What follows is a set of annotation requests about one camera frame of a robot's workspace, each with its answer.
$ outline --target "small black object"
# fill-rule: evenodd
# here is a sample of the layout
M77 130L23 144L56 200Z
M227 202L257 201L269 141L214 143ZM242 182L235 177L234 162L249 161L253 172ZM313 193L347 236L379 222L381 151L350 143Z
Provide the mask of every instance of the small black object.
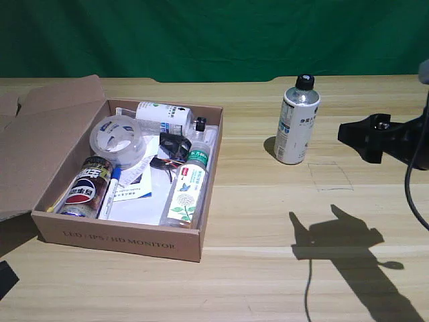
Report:
M197 117L195 123L195 130L198 132L204 132L206 129L207 119L205 117Z
M12 289L19 278L4 260L0 262L0 300Z
M170 160L170 162L166 162L166 160L159 158L153 158L150 162L150 166L155 169L168 171L171 182L172 175L170 171L177 168L180 164L185 163L185 161L188 159L191 143L184 136L161 133L160 147L168 155L168 160Z
M171 160L185 162L191 147L190 141L184 136L161 133L160 147Z
M301 74L296 79L295 87L304 91L312 90L314 87L314 76L310 74Z

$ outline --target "white label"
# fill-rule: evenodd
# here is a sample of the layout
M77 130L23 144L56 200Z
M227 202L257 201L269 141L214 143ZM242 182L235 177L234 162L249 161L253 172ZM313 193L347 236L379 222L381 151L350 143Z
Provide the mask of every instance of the white label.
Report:
M118 186L113 201L147 198L152 196L150 166L146 166L142 174L126 188Z
M180 174L167 217L190 223L206 172L195 164L184 165L179 170Z
M87 203L94 199L96 193L95 186L91 180L81 178L76 181L66 199L66 205L77 203Z
M292 105L283 100L274 153L286 164L303 161L312 134L319 102L311 105Z
M190 109L160 103L140 102L135 118L157 122L161 132L181 136L190 125Z

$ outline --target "clear tape roll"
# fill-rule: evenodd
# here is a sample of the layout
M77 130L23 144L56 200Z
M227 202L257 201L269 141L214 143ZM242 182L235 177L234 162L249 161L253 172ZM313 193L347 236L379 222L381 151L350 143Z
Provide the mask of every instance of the clear tape roll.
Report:
M123 170L136 165L146 144L140 125L124 115L106 117L94 126L89 142L94 152Z

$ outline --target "black bottle cap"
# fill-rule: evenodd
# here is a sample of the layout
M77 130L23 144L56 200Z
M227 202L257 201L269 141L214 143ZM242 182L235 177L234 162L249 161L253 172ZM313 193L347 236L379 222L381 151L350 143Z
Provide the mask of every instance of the black bottle cap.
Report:
M195 130L199 132L204 132L204 130L206 129L206 122L207 119L205 117L197 117Z
M309 91L314 87L314 76L310 74L301 74L296 79L295 87L304 91Z

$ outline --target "blue marker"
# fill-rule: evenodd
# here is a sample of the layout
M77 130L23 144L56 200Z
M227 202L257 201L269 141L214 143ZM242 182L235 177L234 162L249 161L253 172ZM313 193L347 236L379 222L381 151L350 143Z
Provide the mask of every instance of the blue marker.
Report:
M115 198L116 188L118 187L119 178L121 177L121 168L116 167L112 172L109 188L107 189L103 206L101 206L99 219L107 220L110 210L112 209L113 198Z

